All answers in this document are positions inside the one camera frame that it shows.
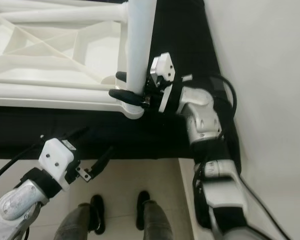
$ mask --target tiled floor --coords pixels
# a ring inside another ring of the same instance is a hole
[[[0,168],[6,163],[0,160]],[[94,161],[84,161],[85,167]],[[17,162],[0,178],[0,197],[12,189],[29,169],[38,162]],[[143,231],[135,227],[136,201],[140,191],[148,190],[165,211],[175,240],[192,240],[184,187],[177,159],[111,160],[105,170],[89,183],[77,179],[68,192],[60,192],[41,209],[31,225],[29,240],[53,239],[63,218],[76,206],[89,202],[94,194],[101,194],[105,202],[106,231],[88,240],[142,240]]]

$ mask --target leg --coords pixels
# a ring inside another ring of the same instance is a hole
[[[56,231],[54,240],[87,240],[88,232],[92,230],[96,234],[105,231],[104,205],[100,195],[93,196],[91,203],[80,204],[70,212]]]
[[[143,191],[139,194],[137,203],[139,217],[136,225],[139,230],[144,229],[143,240],[173,240],[173,233],[165,212],[155,201],[146,199],[146,196],[149,196],[146,193]]]

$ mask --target foot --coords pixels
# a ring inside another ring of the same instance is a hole
[[[91,198],[90,204],[96,210],[97,220],[94,221],[96,224],[93,228],[95,234],[101,235],[106,230],[106,222],[105,222],[105,205],[104,200],[100,195],[94,195]]]
[[[140,231],[145,229],[144,212],[145,205],[144,202],[150,200],[150,194],[147,191],[142,191],[139,193],[138,200],[136,203],[136,228]]]

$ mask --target pant leg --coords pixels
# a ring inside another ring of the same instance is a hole
[[[90,223],[90,205],[79,205],[60,224],[53,240],[87,240]]]
[[[152,200],[144,203],[143,240],[173,240],[173,233],[165,212]]]

